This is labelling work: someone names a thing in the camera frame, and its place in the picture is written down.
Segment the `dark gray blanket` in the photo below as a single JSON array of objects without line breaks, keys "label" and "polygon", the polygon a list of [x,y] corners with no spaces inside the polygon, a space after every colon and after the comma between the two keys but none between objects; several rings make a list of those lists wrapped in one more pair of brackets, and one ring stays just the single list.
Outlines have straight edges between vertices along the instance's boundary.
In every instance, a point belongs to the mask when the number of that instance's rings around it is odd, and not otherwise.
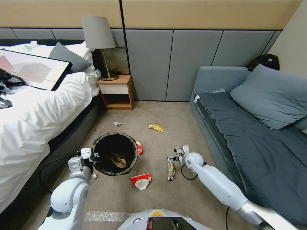
[{"label": "dark gray blanket", "polygon": [[307,136],[292,127],[270,130],[227,93],[198,95],[227,141],[248,199],[307,226]]}]

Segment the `table lamp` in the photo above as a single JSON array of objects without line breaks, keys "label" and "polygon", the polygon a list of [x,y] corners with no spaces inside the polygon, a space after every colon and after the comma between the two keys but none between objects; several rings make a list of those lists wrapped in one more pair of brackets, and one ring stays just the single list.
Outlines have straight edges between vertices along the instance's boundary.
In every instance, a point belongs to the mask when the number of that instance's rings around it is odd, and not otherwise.
[{"label": "table lamp", "polygon": [[102,49],[107,76],[101,77],[101,79],[104,81],[117,79],[117,74],[109,72],[108,61],[104,52],[104,49],[116,47],[108,20],[105,17],[85,16],[81,17],[81,22],[86,47],[90,49]]}]

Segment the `nightstand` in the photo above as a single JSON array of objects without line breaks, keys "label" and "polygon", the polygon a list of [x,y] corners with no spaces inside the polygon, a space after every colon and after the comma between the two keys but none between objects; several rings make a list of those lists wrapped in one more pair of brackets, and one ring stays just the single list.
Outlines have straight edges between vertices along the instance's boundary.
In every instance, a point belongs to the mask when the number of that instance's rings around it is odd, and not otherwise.
[{"label": "nightstand", "polygon": [[134,104],[131,75],[119,75],[112,81],[98,81],[107,110],[132,110]]}]

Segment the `sofa armrest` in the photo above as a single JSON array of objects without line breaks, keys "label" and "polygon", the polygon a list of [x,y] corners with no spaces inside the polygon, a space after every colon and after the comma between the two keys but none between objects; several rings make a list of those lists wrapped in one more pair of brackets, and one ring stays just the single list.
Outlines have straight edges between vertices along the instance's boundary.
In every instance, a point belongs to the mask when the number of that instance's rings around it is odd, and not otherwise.
[{"label": "sofa armrest", "polygon": [[196,93],[212,92],[221,88],[230,93],[241,85],[249,74],[245,67],[201,66],[198,68],[191,97]]}]

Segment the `picture frame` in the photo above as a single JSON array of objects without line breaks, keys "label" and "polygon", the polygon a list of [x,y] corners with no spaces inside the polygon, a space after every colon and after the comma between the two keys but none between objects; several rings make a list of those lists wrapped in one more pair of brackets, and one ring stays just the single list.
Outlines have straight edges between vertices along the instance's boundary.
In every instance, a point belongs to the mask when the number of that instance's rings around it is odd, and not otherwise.
[{"label": "picture frame", "polygon": [[67,61],[0,49],[0,68],[36,88],[56,90],[71,67]]}]

